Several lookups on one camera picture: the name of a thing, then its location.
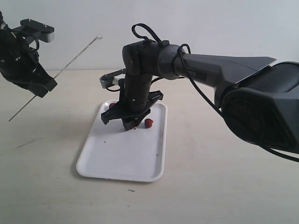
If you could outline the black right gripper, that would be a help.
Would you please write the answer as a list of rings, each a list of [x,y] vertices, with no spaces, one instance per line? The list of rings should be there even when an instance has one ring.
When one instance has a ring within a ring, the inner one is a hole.
[[[132,124],[138,126],[150,113],[150,108],[164,95],[161,91],[150,91],[153,75],[126,74],[124,79],[124,93],[119,102],[101,114],[101,120],[106,125],[109,121],[121,119],[126,131]]]

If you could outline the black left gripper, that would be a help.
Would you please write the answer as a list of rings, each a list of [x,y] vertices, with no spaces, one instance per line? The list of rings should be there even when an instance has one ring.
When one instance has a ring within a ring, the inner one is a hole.
[[[0,74],[9,82],[43,98],[57,82],[39,63],[39,40],[15,33],[0,16]]]

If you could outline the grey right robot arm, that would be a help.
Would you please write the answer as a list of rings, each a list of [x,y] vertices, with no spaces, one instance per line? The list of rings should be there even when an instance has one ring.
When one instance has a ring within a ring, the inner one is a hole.
[[[299,152],[299,64],[275,64],[271,57],[231,57],[185,53],[168,41],[140,41],[123,47],[125,75],[119,101],[101,119],[138,126],[163,98],[150,91],[153,76],[185,77],[214,88],[212,106],[240,139],[255,145]]]

